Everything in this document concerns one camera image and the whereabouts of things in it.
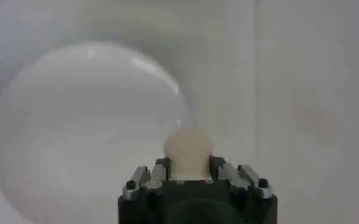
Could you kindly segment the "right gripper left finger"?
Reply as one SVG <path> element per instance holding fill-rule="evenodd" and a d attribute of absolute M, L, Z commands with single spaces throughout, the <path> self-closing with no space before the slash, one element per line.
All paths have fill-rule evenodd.
<path fill-rule="evenodd" d="M 148 192 L 158 193 L 169 180 L 170 159 L 156 159 L 151 170 L 147 166 L 138 166 L 123 187 L 123 199 L 135 201 Z"/>

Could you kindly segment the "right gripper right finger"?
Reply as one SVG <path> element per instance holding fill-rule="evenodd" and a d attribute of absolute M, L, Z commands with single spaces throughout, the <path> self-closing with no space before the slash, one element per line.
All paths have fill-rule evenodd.
<path fill-rule="evenodd" d="M 223 157 L 210 156 L 209 169 L 212 180 L 226 180 L 232 188 L 252 190 L 260 199 L 272 197 L 272 187 L 269 181 L 261 178 L 251 166 L 240 164 L 234 167 Z"/>

